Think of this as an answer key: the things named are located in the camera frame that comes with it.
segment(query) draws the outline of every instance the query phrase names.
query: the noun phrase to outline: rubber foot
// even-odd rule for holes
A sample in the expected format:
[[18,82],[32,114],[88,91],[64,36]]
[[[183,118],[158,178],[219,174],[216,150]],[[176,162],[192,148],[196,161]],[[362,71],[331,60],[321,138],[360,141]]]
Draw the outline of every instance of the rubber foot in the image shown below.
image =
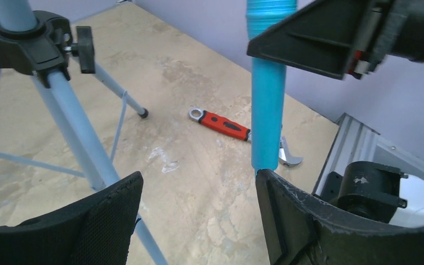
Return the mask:
[[140,115],[140,114],[138,113],[138,115],[139,115],[141,118],[145,119],[145,118],[147,118],[147,117],[148,117],[148,115],[149,115],[149,111],[148,111],[146,108],[144,108],[144,113],[143,113],[142,115]]

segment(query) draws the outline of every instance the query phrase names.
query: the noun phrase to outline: tripod clamp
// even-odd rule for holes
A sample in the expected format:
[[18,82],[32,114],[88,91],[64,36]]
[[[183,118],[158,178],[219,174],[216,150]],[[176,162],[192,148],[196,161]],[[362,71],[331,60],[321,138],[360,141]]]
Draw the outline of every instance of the tripod clamp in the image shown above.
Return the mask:
[[82,73],[95,73],[91,27],[77,26],[75,43],[67,18],[46,11],[33,13],[38,25],[32,30],[15,32],[0,25],[0,68],[36,76],[46,88],[51,88],[47,77],[52,71],[61,71],[68,81],[71,79],[69,55],[79,58]]

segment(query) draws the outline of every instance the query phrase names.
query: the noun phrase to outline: beige floor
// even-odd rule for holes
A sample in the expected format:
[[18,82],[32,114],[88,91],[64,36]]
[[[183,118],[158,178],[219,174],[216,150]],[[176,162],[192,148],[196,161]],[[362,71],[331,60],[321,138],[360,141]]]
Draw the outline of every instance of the beige floor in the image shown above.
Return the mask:
[[[191,106],[249,126],[250,73],[137,6],[79,24],[93,29],[97,60],[150,111],[128,109],[118,173],[141,171],[140,213],[170,264],[267,264],[250,164],[251,146],[190,121]],[[72,81],[103,145],[113,142],[120,100],[71,65]],[[286,97],[284,129],[297,168],[277,171],[311,191],[337,126]],[[28,77],[0,82],[0,151],[78,169]],[[91,194],[87,182],[0,160],[0,225],[16,225]],[[128,264],[151,264],[133,236]]]

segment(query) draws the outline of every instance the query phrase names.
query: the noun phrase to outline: wrench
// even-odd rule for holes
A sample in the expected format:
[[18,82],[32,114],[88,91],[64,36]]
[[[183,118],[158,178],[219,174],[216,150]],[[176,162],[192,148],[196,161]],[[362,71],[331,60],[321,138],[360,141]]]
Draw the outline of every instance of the wrench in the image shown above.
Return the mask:
[[[189,110],[189,117],[209,129],[219,133],[237,138],[242,141],[251,142],[251,130],[235,123],[225,117],[215,113],[208,112],[200,108],[192,108]],[[290,154],[287,140],[284,136],[280,138],[279,162],[285,167],[294,167],[303,161],[302,157],[295,157]]]

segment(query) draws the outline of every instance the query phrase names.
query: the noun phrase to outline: red wrench handle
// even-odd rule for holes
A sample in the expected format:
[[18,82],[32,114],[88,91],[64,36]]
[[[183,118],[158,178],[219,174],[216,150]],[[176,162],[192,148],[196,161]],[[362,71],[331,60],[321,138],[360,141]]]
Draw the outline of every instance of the red wrench handle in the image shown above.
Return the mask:
[[203,111],[198,122],[214,131],[247,141],[251,130],[212,112]]

